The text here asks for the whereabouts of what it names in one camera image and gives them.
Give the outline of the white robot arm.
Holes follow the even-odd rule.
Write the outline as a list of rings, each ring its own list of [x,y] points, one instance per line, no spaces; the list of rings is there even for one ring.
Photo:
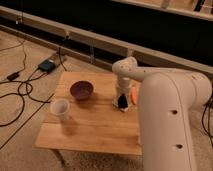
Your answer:
[[[118,86],[140,83],[138,119],[144,171],[197,171],[188,111],[207,103],[209,78],[195,71],[140,67],[127,57],[112,65]]]

